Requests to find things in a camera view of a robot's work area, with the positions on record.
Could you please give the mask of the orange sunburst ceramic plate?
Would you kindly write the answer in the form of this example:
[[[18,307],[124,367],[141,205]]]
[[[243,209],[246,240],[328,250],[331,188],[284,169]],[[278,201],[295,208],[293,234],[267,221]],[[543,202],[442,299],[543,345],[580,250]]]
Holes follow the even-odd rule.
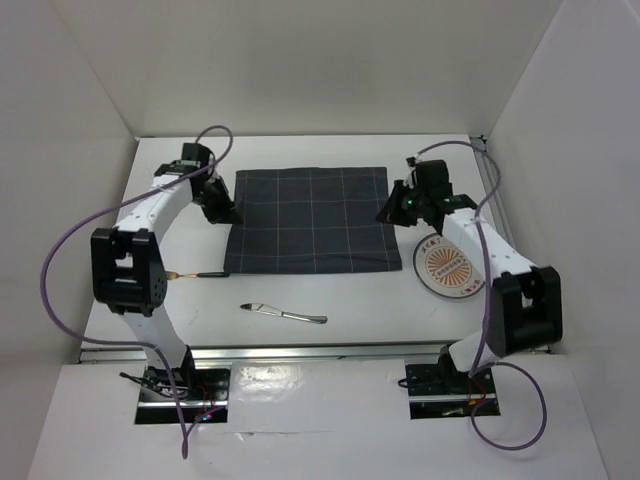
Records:
[[[422,285],[446,299],[467,299],[485,286],[482,276],[461,250],[438,234],[428,235],[416,245],[412,264]]]

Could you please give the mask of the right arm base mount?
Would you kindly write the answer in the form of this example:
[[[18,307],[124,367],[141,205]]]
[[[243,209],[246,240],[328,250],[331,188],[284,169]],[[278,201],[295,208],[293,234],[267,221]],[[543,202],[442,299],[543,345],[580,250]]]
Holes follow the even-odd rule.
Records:
[[[481,370],[473,378],[444,364],[407,364],[405,377],[397,381],[408,394],[412,420],[501,414],[493,374]]]

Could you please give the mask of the silver table knife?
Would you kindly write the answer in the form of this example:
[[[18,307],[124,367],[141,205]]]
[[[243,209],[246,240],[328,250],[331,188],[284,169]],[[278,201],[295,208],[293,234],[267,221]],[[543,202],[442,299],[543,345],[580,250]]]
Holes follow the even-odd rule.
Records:
[[[326,316],[314,316],[314,315],[304,315],[299,313],[288,312],[284,310],[277,309],[273,306],[264,304],[264,303],[245,303],[241,304],[240,308],[245,311],[275,316],[279,318],[286,318],[290,320],[312,323],[312,324],[326,324],[328,322],[328,318]]]

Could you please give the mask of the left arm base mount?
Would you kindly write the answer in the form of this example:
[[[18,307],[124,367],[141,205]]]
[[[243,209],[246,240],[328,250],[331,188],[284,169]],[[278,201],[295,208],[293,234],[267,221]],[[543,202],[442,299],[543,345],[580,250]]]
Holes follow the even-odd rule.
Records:
[[[135,423],[137,425],[178,424],[178,414],[167,381],[143,375],[120,372],[119,377],[139,387]],[[178,398],[187,425],[226,423],[230,391],[230,368],[208,368],[195,371],[193,385],[177,383]]]

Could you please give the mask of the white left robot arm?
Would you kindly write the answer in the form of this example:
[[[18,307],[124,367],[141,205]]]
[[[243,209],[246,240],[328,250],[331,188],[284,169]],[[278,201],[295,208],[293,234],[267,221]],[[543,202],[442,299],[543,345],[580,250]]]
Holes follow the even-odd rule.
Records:
[[[151,189],[112,228],[96,229],[90,240],[95,299],[120,316],[144,344],[148,373],[176,399],[196,390],[197,374],[190,348],[177,335],[164,307],[168,277],[160,242],[190,204],[199,206],[211,224],[242,222],[211,150],[185,143],[181,158],[161,165]]]

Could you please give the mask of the dark checked cloth placemat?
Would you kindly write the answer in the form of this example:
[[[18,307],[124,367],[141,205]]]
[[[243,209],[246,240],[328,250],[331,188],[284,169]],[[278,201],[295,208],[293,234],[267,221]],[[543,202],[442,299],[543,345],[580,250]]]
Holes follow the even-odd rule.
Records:
[[[234,194],[242,221],[227,239],[229,274],[402,268],[393,226],[376,219],[389,197],[384,167],[240,170]]]

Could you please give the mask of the gold fork black handle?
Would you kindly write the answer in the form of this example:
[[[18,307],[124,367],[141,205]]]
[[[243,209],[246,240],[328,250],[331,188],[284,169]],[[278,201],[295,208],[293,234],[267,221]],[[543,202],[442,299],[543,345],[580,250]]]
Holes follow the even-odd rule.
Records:
[[[230,276],[227,272],[197,272],[197,273],[178,273],[174,271],[166,271],[166,278],[168,280],[178,279],[211,279],[211,278],[228,278]]]

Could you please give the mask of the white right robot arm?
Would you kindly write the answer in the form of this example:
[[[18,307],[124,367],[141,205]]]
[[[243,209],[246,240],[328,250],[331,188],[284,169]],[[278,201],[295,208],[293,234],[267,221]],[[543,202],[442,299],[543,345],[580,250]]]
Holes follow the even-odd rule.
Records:
[[[377,215],[383,223],[412,227],[420,220],[457,247],[486,286],[480,330],[442,351],[436,379],[460,391],[471,375],[514,353],[559,342],[563,337],[561,279],[518,253],[481,214],[482,202],[455,194],[443,160],[407,159],[409,176],[394,182]]]

